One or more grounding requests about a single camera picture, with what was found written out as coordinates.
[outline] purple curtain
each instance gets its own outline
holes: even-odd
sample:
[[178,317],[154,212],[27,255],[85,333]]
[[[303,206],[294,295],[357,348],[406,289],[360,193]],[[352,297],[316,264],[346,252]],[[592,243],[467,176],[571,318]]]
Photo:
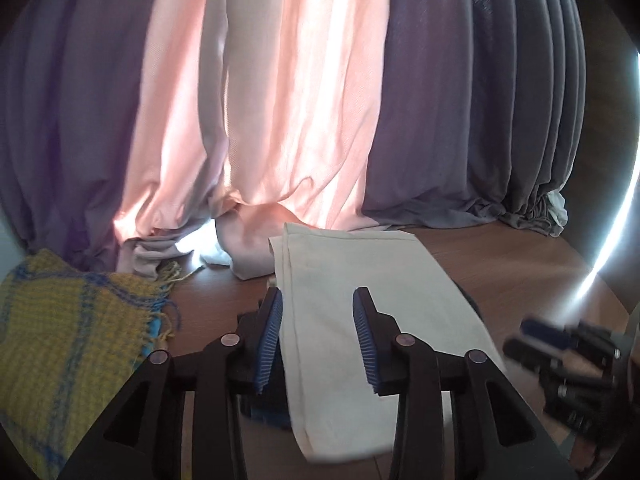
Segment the purple curtain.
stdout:
[[558,235],[584,110],[574,0],[390,0],[363,213]]
[[113,270],[154,0],[31,0],[0,46],[0,200],[30,250]]

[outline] lavender fabric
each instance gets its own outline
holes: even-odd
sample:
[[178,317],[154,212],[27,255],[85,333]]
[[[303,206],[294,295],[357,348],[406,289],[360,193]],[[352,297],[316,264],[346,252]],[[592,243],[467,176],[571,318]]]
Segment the lavender fabric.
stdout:
[[390,0],[363,213],[558,235],[546,194],[579,140],[579,29],[574,0]]
[[28,248],[113,270],[154,0],[31,0],[0,46],[0,200]]

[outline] light pink fabric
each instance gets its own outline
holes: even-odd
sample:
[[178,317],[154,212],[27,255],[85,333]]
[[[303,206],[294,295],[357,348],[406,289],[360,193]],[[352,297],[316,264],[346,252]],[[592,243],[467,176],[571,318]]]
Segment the light pink fabric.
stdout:
[[[359,209],[388,21],[388,0],[248,1],[227,0],[229,152],[212,202],[214,213],[238,204],[216,229],[240,278],[273,272],[267,238],[286,221],[344,230],[376,225]],[[214,85],[207,52],[215,47],[205,29],[203,128],[202,104]]]
[[[210,214],[232,269],[250,278],[273,272],[268,237],[285,221],[376,225],[359,209],[388,0],[206,0],[203,20],[204,8],[155,3],[120,242],[148,248]],[[166,240],[160,253],[138,245],[119,268],[133,258],[150,274],[145,258],[168,254]]]
[[[198,60],[206,0],[155,0],[146,36],[140,107],[120,211],[121,244],[208,218],[202,200],[220,174],[211,169],[198,122]],[[131,251],[118,268],[129,270]]]

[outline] yellow plaid scarf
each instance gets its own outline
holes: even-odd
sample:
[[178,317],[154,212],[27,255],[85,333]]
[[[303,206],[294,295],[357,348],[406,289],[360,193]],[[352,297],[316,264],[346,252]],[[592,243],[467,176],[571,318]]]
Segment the yellow plaid scarf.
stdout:
[[154,347],[169,288],[78,272],[47,250],[0,285],[0,423],[40,478],[58,476]]

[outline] white towel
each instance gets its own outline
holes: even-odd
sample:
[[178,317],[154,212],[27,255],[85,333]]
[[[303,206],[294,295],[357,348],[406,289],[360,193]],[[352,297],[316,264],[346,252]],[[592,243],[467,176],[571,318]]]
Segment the white towel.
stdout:
[[[405,232],[340,232],[285,224],[270,238],[284,296],[280,345],[293,432],[308,460],[343,462],[392,448],[398,398],[373,393],[352,297],[369,287],[379,312],[435,350],[479,348],[502,369],[484,324],[424,246]],[[450,425],[449,395],[443,395]]]

